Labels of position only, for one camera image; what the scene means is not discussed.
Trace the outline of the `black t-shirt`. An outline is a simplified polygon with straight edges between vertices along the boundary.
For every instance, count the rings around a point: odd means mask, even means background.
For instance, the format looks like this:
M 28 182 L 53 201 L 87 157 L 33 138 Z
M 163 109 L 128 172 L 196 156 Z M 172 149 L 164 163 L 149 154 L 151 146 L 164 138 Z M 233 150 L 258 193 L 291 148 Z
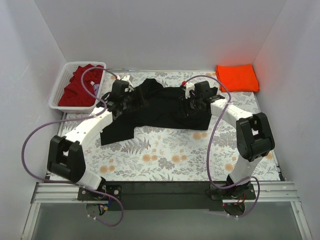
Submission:
M 137 127 L 157 127 L 204 131 L 209 128 L 211 114 L 195 110 L 183 117 L 179 99 L 185 95 L 179 87 L 163 87 L 154 78 L 139 85 L 148 105 L 133 112 L 123 113 L 106 126 L 100 134 L 102 146 L 134 137 Z

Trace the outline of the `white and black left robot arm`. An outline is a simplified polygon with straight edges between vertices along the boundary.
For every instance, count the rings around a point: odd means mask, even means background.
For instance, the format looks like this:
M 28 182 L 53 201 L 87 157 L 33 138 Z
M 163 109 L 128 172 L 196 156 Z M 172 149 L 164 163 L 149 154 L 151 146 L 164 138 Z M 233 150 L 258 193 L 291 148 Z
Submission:
M 86 167 L 85 148 L 103 129 L 119 116 L 145 106 L 141 87 L 129 80 L 116 80 L 108 92 L 97 100 L 92 112 L 73 130 L 50 140 L 47 170 L 71 183 L 89 188 L 95 200 L 106 196 L 103 178 Z

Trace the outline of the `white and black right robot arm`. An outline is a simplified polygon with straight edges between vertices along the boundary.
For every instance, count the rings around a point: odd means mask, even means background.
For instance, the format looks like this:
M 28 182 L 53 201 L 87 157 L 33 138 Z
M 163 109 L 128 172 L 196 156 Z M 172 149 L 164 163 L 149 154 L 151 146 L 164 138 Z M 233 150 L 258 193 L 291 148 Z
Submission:
M 275 141 L 268 117 L 262 113 L 251 113 L 231 103 L 231 98 L 224 98 L 211 88 L 208 81 L 181 84 L 184 96 L 180 102 L 183 113 L 189 116 L 192 111 L 200 110 L 224 120 L 236 130 L 236 145 L 239 153 L 236 165 L 228 174 L 224 186 L 212 183 L 212 186 L 227 192 L 232 199 L 237 199 L 245 192 L 253 178 L 253 172 L 262 158 L 275 148 Z

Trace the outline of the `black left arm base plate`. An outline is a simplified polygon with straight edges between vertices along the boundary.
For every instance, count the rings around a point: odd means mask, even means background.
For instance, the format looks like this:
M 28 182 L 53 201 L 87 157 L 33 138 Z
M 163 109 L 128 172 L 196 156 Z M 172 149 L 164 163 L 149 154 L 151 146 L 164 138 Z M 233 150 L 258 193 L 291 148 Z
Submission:
M 116 197 L 117 199 L 121 199 L 122 195 L 122 186 L 118 184 L 102 184 L 101 186 L 98 187 L 96 190 L 101 193 L 107 193 L 111 196 Z M 78 201 L 99 201 L 103 200 L 106 201 L 108 200 L 109 197 L 105 196 L 103 194 L 98 194 L 94 193 L 88 189 L 85 189 L 83 187 L 79 188 L 78 195 L 77 195 L 77 200 Z

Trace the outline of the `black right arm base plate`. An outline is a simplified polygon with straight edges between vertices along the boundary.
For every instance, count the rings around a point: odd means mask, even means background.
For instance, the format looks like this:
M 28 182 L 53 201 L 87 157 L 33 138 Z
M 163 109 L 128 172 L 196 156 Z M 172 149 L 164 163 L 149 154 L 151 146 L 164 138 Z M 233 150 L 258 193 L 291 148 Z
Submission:
M 238 185 L 228 189 L 219 189 L 210 185 L 209 196 L 213 200 L 255 200 L 256 193 L 253 184 Z

